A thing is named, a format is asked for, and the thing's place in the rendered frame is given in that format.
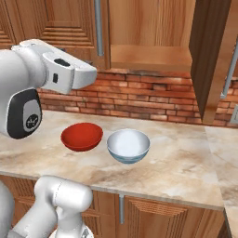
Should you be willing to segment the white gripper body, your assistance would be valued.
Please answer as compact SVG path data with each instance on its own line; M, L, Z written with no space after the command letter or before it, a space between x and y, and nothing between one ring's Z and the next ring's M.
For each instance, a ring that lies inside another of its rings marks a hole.
M97 78L97 69L83 62L74 67L73 89L92 85Z

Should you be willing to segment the wooden base cabinet door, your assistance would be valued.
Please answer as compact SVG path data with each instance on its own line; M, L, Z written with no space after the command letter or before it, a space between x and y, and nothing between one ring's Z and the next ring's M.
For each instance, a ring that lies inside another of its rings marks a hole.
M218 238L221 211L127 196L123 238Z
M9 188L15 200L11 222L11 227L14 227L33 205L35 180L4 175L0 175L0 180ZM95 238L116 238L114 198L112 193L93 191L92 204L82 214L83 221Z

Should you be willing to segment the red bowl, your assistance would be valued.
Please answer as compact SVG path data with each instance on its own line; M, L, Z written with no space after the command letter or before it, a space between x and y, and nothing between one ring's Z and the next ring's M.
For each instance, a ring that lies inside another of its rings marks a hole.
M75 152L86 152L95 148L101 141L103 131L100 126L92 123L78 123L65 128L61 142Z

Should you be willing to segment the white bowl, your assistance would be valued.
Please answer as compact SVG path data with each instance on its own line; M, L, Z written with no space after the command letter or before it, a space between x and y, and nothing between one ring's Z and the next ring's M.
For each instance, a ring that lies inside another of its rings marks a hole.
M135 164L142 160L151 147L149 137L136 129L120 129L107 139L110 155L123 164Z

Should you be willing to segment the wooden wall cabinet door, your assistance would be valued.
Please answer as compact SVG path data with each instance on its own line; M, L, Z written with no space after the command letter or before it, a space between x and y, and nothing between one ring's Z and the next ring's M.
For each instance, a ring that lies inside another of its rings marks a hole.
M5 0L0 0L0 49L10 49L16 43Z
M18 42L39 38L102 69L111 67L109 0L100 0L104 56L98 56L94 0L9 0Z
M201 120L212 124L238 40L238 0L196 0L189 49Z

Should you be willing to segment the wooden wall cabinet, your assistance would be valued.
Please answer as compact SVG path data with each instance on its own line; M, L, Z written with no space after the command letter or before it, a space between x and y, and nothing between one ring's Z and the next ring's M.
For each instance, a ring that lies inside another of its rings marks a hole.
M113 68L183 72L195 0L109 0Z

